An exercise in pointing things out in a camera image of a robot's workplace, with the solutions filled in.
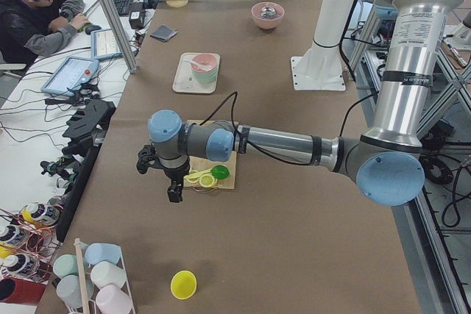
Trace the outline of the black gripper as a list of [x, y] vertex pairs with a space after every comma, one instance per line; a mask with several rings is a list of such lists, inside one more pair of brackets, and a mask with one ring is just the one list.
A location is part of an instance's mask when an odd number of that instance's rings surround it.
[[172, 203], [180, 203], [183, 200], [183, 183], [184, 176], [188, 175], [190, 165], [181, 165], [177, 168], [163, 168], [164, 174], [171, 180], [171, 185], [167, 189], [169, 201]]

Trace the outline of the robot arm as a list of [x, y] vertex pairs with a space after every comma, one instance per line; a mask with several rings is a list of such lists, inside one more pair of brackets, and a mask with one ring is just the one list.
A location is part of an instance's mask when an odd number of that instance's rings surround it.
[[448, 13], [463, 0], [375, 0], [377, 16], [391, 11], [395, 26], [371, 126], [357, 139], [321, 138], [261, 129], [232, 121], [207, 126], [184, 122], [172, 110], [148, 120], [150, 143], [139, 153], [139, 168], [153, 167], [171, 180], [168, 196], [182, 199], [190, 158], [224, 162], [233, 152], [255, 149], [292, 165], [321, 165], [351, 178], [370, 200], [404, 204], [422, 189], [417, 128], [442, 42]]

